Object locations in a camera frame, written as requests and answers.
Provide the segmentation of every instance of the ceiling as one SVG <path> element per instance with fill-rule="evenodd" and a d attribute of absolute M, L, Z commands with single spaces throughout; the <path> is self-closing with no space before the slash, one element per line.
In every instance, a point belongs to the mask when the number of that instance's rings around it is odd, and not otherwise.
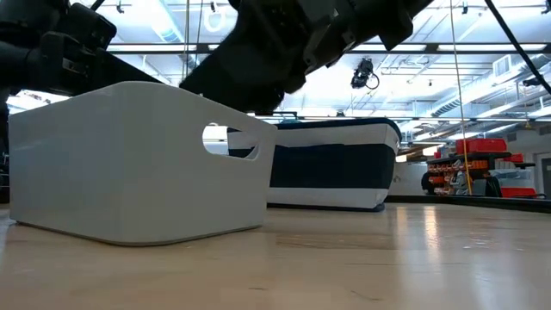
<path fill-rule="evenodd" d="M 94 1 L 72 2 L 91 5 Z M 546 9 L 546 0 L 494 2 L 520 42 L 551 43 L 551 33 L 547 31 L 551 28 L 551 13 L 542 14 Z M 453 3 L 456 41 L 462 44 L 486 43 L 476 47 L 479 50 L 484 49 L 485 54 L 461 54 L 457 59 L 461 88 L 464 89 L 465 116 L 522 119 L 534 113 L 538 117 L 551 115 L 551 110 L 545 112 L 549 98 L 544 96 L 540 100 L 542 96 L 538 96 L 540 93 L 545 95 L 540 86 L 524 87 L 521 84 L 517 87 L 523 79 L 530 78 L 526 68 L 522 67 L 522 60 L 517 59 L 518 55 L 511 57 L 511 63 L 518 65 L 514 66 L 515 72 L 505 81 L 493 77 L 492 64 L 502 59 L 504 53 L 499 51 L 498 46 L 491 44 L 509 41 L 484 1 L 467 0 L 466 14 L 463 14 L 462 0 L 453 0 Z M 124 13 L 117 9 L 118 4 Z M 211 1 L 208 0 L 190 0 L 189 10 L 186 0 L 106 0 L 98 12 L 117 26 L 118 34 L 114 43 L 136 45 L 171 41 L 216 44 L 229 34 L 237 19 L 237 12 L 228 5 L 227 0 L 216 1 L 216 5 L 217 12 L 213 13 Z M 174 33 L 164 36 L 162 29 L 167 28 Z M 435 0 L 429 8 L 416 16 L 413 35 L 406 42 L 443 44 L 452 40 L 449 0 Z M 374 38 L 370 42 L 380 41 Z M 125 54 L 118 57 L 167 84 L 177 85 L 186 71 L 183 62 L 185 58 L 182 55 L 157 53 Z M 201 63 L 205 57 L 206 55 L 199 55 L 196 61 Z M 543 74 L 549 72 L 551 65 L 546 65 L 547 55 L 532 53 L 531 57 L 539 57 L 539 68 Z M 375 73 L 381 81 L 376 90 L 353 90 L 350 87 L 353 71 L 362 58 L 373 60 Z M 343 110 L 347 116 L 387 117 L 429 117 L 439 111 L 440 117 L 459 117 L 461 110 L 458 106 L 452 104 L 451 108 L 443 108 L 449 106 L 446 102 L 453 101 L 458 94 L 456 73 L 455 57 L 450 54 L 346 54 L 333 67 L 319 69 L 307 76 L 304 87 L 287 95 L 280 110 L 296 111 L 304 116 L 335 116 L 338 110 Z M 488 112 L 523 98 L 528 99 L 522 104 L 514 103 L 510 108 L 496 110 L 498 113 Z M 402 121 L 399 125 L 410 140 L 433 140 L 436 137 L 445 139 L 459 130 L 453 121 L 451 124 L 445 121 Z M 504 126 L 503 123 L 489 121 L 484 124 L 475 121 L 469 125 L 477 130 L 476 133 L 487 133 Z"/>

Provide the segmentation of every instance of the wooden table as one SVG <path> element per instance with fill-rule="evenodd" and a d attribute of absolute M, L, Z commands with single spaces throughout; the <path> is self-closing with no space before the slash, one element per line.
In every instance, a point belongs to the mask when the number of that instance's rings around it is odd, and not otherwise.
<path fill-rule="evenodd" d="M 549 305 L 551 215 L 408 204 L 380 214 L 271 209 L 261 229 L 124 248 L 18 226 L 0 210 L 6 310 Z"/>

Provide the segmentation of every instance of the black cable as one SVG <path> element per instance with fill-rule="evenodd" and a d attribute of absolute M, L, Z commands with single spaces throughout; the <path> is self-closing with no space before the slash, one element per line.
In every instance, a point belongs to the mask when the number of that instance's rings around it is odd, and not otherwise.
<path fill-rule="evenodd" d="M 380 81 L 379 77 L 377 77 L 376 74 L 371 73 L 371 75 L 374 76 L 375 79 L 377 80 L 377 85 L 376 85 L 375 87 L 369 87 L 367 84 L 365 84 L 365 87 L 369 88 L 370 90 L 376 90 L 377 87 L 379 87 L 379 85 L 381 84 L 381 81 Z"/>
<path fill-rule="evenodd" d="M 102 4 L 105 2 L 105 0 L 96 0 L 94 4 L 90 7 L 91 10 L 97 10 L 99 7 L 102 6 Z"/>
<path fill-rule="evenodd" d="M 488 9 L 492 12 L 493 16 L 498 21 L 499 26 L 503 29 L 505 34 L 507 35 L 507 38 L 509 38 L 509 41 L 512 43 L 512 45 L 517 49 L 517 52 L 520 54 L 520 56 L 524 59 L 524 62 L 526 62 L 526 65 L 530 68 L 532 71 L 532 74 L 537 78 L 537 80 L 542 84 L 543 88 L 551 94 L 551 86 L 547 83 L 545 78 L 543 78 L 542 74 L 536 69 L 534 64 L 532 63 L 532 60 L 530 60 L 530 57 L 528 57 L 528 54 L 523 50 L 523 48 L 518 44 L 517 39 L 515 38 L 515 35 L 511 32 L 507 24 L 505 23 L 505 20 L 503 17 L 499 14 L 498 9 L 496 9 L 496 6 L 493 4 L 492 0 L 485 0 L 486 5 L 488 6 Z"/>

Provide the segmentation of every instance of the table surface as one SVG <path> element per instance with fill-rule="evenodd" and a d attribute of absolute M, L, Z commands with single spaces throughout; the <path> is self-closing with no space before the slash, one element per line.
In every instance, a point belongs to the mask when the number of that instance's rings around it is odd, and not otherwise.
<path fill-rule="evenodd" d="M 2 309 L 549 309 L 551 215 L 271 209 L 263 228 L 125 248 L 0 210 Z"/>

